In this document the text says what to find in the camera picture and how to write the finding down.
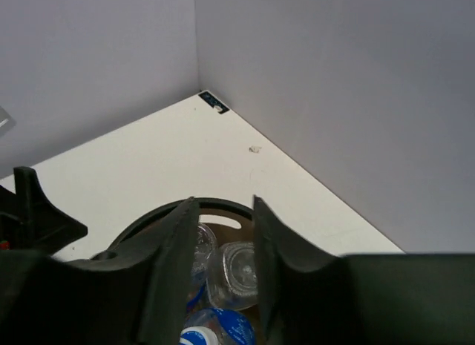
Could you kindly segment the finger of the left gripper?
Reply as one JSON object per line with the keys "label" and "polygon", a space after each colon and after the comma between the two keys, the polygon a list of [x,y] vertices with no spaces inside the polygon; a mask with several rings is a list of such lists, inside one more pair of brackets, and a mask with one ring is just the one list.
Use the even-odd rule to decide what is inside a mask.
{"label": "finger of the left gripper", "polygon": [[46,197],[37,173],[13,169],[15,191],[1,187],[1,250],[59,251],[88,234],[88,228]]}

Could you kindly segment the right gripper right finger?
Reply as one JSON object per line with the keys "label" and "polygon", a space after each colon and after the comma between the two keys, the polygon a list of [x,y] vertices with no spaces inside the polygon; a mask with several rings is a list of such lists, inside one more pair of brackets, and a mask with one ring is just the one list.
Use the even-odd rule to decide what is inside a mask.
{"label": "right gripper right finger", "polygon": [[472,254],[335,256],[253,201],[268,344],[472,344]]}

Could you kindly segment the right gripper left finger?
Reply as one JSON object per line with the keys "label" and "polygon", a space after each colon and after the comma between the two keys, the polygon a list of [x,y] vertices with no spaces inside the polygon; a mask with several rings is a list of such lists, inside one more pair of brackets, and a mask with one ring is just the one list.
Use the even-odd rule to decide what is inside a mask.
{"label": "right gripper left finger", "polygon": [[199,205],[90,260],[1,253],[3,344],[176,344],[191,288]]}

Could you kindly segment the blue label bottle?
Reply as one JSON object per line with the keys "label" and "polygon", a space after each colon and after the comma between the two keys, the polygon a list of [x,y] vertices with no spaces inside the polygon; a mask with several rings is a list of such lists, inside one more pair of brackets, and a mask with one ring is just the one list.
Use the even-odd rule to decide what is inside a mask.
{"label": "blue label bottle", "polygon": [[248,319],[230,309],[206,308],[190,315],[179,344],[255,345],[255,331]]}
{"label": "blue label bottle", "polygon": [[191,268],[191,288],[186,308],[192,310],[199,303],[206,288],[209,257],[217,248],[214,232],[205,224],[197,225],[197,244],[194,248],[194,262]]}
{"label": "blue label bottle", "polygon": [[257,304],[258,278],[252,242],[226,243],[208,262],[206,289],[214,308],[240,311]]}

